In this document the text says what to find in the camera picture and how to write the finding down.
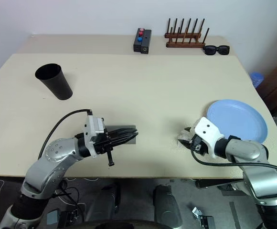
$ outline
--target sunglasses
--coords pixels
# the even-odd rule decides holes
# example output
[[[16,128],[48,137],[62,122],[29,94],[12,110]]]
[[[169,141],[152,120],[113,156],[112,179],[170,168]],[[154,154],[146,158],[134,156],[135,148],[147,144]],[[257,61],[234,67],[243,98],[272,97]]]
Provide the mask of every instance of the sunglasses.
[[[230,46],[220,45],[216,47],[215,45],[205,45],[203,50],[206,55],[215,55],[216,51],[221,55],[227,55],[230,52]]]

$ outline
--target blue plate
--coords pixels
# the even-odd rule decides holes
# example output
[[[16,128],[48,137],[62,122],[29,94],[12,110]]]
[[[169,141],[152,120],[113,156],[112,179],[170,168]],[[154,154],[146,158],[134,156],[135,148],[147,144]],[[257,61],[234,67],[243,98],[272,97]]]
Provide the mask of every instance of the blue plate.
[[[207,119],[226,138],[234,135],[242,140],[263,143],[267,137],[267,125],[261,114],[238,100],[224,99],[213,103],[207,110]]]

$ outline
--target black cup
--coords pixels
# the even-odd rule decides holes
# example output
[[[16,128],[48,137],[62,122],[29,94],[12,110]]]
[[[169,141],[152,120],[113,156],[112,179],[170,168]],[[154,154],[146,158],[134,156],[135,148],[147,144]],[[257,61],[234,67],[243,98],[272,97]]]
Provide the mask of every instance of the black cup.
[[[35,77],[42,81],[46,87],[60,100],[66,100],[73,95],[61,66],[56,63],[43,65],[35,72]]]

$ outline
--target beige table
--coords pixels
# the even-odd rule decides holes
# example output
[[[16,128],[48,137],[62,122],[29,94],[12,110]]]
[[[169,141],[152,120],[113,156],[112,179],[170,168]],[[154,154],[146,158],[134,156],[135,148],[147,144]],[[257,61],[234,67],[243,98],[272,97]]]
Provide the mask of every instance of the beige table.
[[[136,125],[137,143],[114,149],[115,166],[108,167],[105,155],[87,158],[67,171],[69,177],[242,177],[237,167],[198,164],[177,144],[179,132],[219,99],[240,100],[261,113],[269,161],[277,165],[277,127],[233,50],[206,56],[200,49],[167,49],[165,42],[152,37],[144,55],[132,51],[133,36],[31,37],[0,69],[0,175],[24,176],[55,123],[90,108],[106,125]],[[207,42],[227,44],[220,37]],[[51,62],[61,65],[74,92],[66,101],[34,77]],[[73,115],[51,140],[80,133],[84,121],[85,114]]]

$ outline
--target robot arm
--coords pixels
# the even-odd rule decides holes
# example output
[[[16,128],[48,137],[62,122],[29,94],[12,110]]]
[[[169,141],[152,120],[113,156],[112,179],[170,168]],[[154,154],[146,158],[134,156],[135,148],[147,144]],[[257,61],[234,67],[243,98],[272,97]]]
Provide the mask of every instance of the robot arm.
[[[51,142],[42,157],[28,169],[21,193],[7,209],[0,229],[36,228],[49,199],[70,166],[85,157],[97,157],[104,153],[107,153],[109,166],[112,166],[113,147],[126,143],[136,135],[137,130],[132,128],[108,132],[104,120],[93,117],[92,111],[89,111],[83,133]]]
[[[230,136],[225,139],[219,129],[205,117],[196,122],[189,131],[188,140],[183,136],[179,141],[192,152],[211,157],[222,157],[238,163],[268,164],[268,151],[265,146],[254,141],[242,141]],[[244,181],[236,183],[239,190],[250,195],[257,206],[264,226],[277,229],[277,170],[270,167],[243,166]]]

